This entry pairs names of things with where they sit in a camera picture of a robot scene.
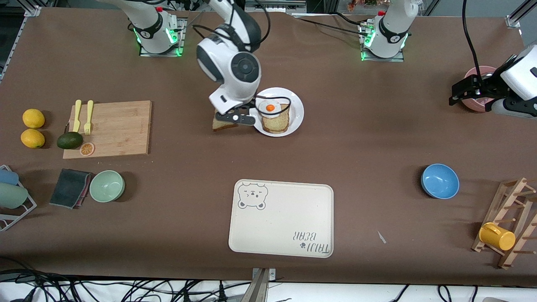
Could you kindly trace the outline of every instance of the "wooden cutting board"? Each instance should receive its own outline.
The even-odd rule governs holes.
[[[106,156],[147,154],[149,150],[149,128],[151,124],[151,101],[105,103],[93,106],[91,135],[84,134],[84,124],[88,119],[88,107],[80,110],[78,132],[84,142],[92,142],[95,152],[82,156],[79,149],[64,150],[64,159],[82,159]],[[75,106],[71,109],[69,131],[75,121]]]

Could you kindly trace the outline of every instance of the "bear drawing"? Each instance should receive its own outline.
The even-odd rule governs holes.
[[[254,206],[258,210],[265,208],[265,198],[269,194],[269,190],[265,185],[243,183],[238,187],[237,191],[239,208],[246,208],[247,206]]]

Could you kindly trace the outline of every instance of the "green bowl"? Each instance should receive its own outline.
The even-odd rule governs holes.
[[[90,184],[90,195],[100,203],[112,202],[118,199],[125,190],[125,181],[116,171],[102,171],[97,174]]]

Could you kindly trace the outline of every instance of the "white plate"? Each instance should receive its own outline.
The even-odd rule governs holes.
[[[270,132],[263,130],[263,125],[261,124],[261,119],[263,117],[261,116],[259,111],[257,111],[257,109],[255,108],[250,109],[250,115],[256,119],[256,123],[254,124],[254,127],[257,129],[257,131],[265,135],[278,138],[281,136],[289,135],[295,132],[299,128],[300,124],[302,123],[302,120],[304,119],[304,105],[302,104],[302,101],[300,100],[300,98],[294,92],[285,88],[272,87],[272,88],[267,88],[261,91],[260,93],[258,93],[258,95],[264,96],[264,97],[278,97],[278,96],[288,97],[291,99],[291,108],[289,108],[289,127],[287,127],[287,131],[283,133],[277,133],[277,134],[270,133]],[[278,103],[280,104],[289,104],[289,101],[284,98],[276,99],[276,101],[278,101]]]
[[[324,184],[238,181],[228,244],[240,253],[330,257],[332,188]]]

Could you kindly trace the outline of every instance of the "avocado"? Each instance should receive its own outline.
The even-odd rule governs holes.
[[[84,139],[78,132],[67,132],[60,135],[56,144],[62,149],[75,149],[82,145]]]

